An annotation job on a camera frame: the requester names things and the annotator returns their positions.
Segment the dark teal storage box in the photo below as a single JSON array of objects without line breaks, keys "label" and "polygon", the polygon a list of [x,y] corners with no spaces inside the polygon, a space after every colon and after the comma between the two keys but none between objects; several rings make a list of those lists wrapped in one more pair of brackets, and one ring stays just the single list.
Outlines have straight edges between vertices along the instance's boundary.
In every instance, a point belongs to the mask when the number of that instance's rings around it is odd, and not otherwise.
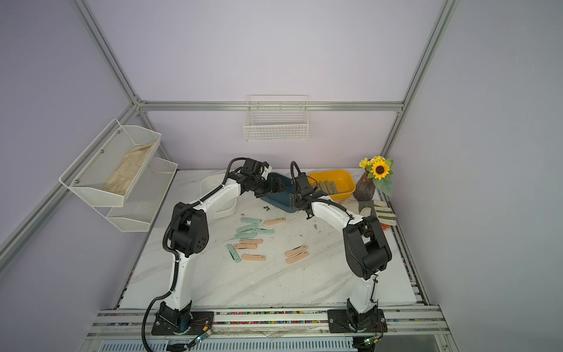
[{"label": "dark teal storage box", "polygon": [[261,197],[261,200],[278,209],[283,210],[286,213],[293,214],[297,212],[298,210],[293,208],[290,202],[290,198],[296,193],[295,187],[292,184],[292,179],[277,172],[272,172],[268,175],[268,180],[277,178],[281,180],[285,187],[285,190],[283,192],[277,192]]}]

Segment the pink knife top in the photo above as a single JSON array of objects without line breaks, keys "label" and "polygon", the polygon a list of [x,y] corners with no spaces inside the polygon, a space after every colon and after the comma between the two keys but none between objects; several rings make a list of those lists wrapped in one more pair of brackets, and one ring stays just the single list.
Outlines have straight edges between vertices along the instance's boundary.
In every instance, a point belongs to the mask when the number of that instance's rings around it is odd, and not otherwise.
[{"label": "pink knife top", "polygon": [[276,219],[269,219],[269,220],[265,220],[264,221],[264,225],[265,226],[271,226],[271,225],[275,225],[275,224],[281,224],[283,222],[286,222],[286,218],[282,217],[282,218],[276,218]]}]

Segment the yellow storage box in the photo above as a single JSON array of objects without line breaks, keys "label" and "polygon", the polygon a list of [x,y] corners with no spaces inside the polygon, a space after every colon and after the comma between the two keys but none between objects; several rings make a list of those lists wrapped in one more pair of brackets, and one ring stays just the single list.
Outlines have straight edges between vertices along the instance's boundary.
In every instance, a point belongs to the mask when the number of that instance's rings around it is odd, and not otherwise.
[{"label": "yellow storage box", "polygon": [[329,170],[309,174],[309,182],[319,186],[334,201],[340,201],[352,196],[356,184],[352,175],[345,170]]}]

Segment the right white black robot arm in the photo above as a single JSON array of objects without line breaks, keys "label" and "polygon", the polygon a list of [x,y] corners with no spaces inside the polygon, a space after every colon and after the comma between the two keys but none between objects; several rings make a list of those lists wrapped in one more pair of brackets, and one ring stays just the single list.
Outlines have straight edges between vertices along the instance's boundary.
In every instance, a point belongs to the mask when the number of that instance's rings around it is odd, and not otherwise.
[{"label": "right white black robot arm", "polygon": [[347,299],[346,319],[353,331],[365,331],[379,322],[375,293],[378,274],[392,259],[389,242],[377,216],[361,216],[334,202],[309,183],[295,185],[290,205],[305,211],[307,217],[318,217],[342,233],[345,259],[357,277]]}]

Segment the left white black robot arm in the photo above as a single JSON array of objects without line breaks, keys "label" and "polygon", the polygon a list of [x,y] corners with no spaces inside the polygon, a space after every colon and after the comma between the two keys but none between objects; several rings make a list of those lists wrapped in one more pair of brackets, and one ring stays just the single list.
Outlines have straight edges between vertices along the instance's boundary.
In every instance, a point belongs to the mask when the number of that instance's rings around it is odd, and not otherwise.
[{"label": "left white black robot arm", "polygon": [[146,323],[156,302],[161,302],[156,320],[164,321],[173,332],[184,333],[192,325],[192,280],[196,256],[209,243],[208,220],[218,209],[246,192],[257,198],[280,192],[283,182],[268,180],[272,167],[265,161],[237,157],[229,162],[221,183],[192,203],[179,202],[174,206],[171,220],[165,229],[162,247],[173,255],[170,289],[149,303],[142,320],[142,344],[151,351],[147,341]]}]

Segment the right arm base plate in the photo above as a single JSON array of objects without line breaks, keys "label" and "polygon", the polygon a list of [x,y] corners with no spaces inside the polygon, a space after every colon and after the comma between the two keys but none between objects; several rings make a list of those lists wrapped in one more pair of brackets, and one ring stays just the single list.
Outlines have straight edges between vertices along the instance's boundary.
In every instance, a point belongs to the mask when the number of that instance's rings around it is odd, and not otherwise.
[{"label": "right arm base plate", "polygon": [[384,311],[378,307],[365,313],[352,309],[330,309],[328,328],[331,333],[387,333],[388,326]]}]

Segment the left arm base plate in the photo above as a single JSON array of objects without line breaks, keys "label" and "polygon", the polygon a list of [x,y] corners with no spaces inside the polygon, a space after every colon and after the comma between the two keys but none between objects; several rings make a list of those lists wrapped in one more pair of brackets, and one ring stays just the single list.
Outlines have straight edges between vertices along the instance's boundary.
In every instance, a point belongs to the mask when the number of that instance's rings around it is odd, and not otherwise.
[{"label": "left arm base plate", "polygon": [[151,329],[152,336],[197,336],[204,329],[211,329],[214,312],[188,312],[182,316],[178,314],[162,314],[157,312]]}]

